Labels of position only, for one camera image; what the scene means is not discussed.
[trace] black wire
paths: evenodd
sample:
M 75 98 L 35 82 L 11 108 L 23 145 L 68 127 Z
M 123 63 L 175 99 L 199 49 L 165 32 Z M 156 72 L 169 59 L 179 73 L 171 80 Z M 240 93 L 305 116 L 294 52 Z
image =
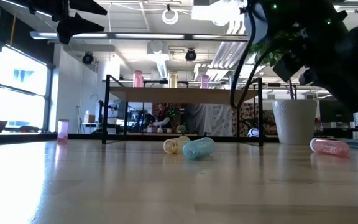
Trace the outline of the black wire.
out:
M 248 3 L 247 7 L 246 7 L 246 11 L 249 15 L 249 19 L 251 21 L 251 37 L 249 38 L 249 41 L 247 43 L 246 49 L 244 50 L 244 52 L 241 55 L 239 64 L 236 68 L 236 72 L 234 72 L 234 76 L 233 76 L 233 81 L 231 84 L 231 89 L 230 89 L 230 106 L 235 109 L 238 110 L 239 105 L 241 105 L 240 103 L 238 103 L 237 105 L 234 102 L 234 95 L 236 93 L 236 87 L 237 87 L 237 81 L 239 79 L 240 76 L 240 72 L 242 69 L 242 66 L 244 65 L 244 62 L 246 60 L 246 57 L 248 55 L 249 49 L 252 47 L 252 43 L 254 42 L 255 39 L 255 20 L 254 20 L 254 16 L 252 15 L 252 5 L 250 3 Z
M 252 69 L 251 73 L 249 74 L 249 77 L 248 77 L 248 80 L 247 80 L 247 83 L 242 91 L 242 94 L 241 94 L 241 97 L 240 97 L 240 101 L 238 102 L 237 104 L 237 108 L 240 108 L 242 103 L 244 102 L 244 98 L 246 97 L 247 95 L 247 92 L 248 92 L 248 89 L 249 89 L 249 86 L 251 86 L 252 84 L 252 78 L 254 77 L 255 75 L 255 72 L 256 70 L 258 69 L 258 66 L 262 63 L 263 59 L 272 51 L 272 48 L 269 49 L 269 50 L 266 50 L 258 59 L 258 61 L 256 61 L 255 65 L 254 65 L 254 68 Z

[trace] pink bottle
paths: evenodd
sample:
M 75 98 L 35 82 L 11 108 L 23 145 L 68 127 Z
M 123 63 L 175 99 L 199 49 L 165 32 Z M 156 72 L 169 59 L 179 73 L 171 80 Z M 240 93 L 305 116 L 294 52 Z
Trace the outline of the pink bottle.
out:
M 68 119 L 59 119 L 57 123 L 57 144 L 67 144 Z
M 202 75 L 201 76 L 201 88 L 208 88 L 209 84 L 209 76 Z
M 140 70 L 134 72 L 134 87 L 143 87 L 143 72 Z
M 310 149 L 314 152 L 349 157 L 350 148 L 346 142 L 314 138 L 310 141 Z

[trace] white planter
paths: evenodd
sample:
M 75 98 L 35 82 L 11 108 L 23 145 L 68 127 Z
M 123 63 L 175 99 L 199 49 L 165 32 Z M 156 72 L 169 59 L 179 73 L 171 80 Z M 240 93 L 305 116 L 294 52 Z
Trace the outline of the white planter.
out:
M 313 138 L 315 100 L 283 100 L 273 102 L 277 133 L 282 144 L 309 144 Z

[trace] light blue bottle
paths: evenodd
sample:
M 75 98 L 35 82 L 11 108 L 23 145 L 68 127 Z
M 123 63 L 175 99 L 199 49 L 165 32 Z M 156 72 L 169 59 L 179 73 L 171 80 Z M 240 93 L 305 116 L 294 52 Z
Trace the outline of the light blue bottle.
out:
M 215 150 L 215 142 L 208 137 L 186 142 L 183 145 L 183 155 L 187 159 L 202 159 Z

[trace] security camera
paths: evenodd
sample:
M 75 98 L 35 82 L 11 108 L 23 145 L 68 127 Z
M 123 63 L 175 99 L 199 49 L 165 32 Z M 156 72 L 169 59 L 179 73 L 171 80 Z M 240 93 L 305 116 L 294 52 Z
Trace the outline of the security camera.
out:
M 82 58 L 82 62 L 85 65 L 90 65 L 93 62 L 93 56 L 92 56 L 92 52 L 87 52 L 85 53 L 84 57 Z
M 189 61 L 189 62 L 194 61 L 194 60 L 196 60 L 196 57 L 197 57 L 197 55 L 196 55 L 196 52 L 194 51 L 194 49 L 187 50 L 186 57 L 185 57 L 186 61 Z

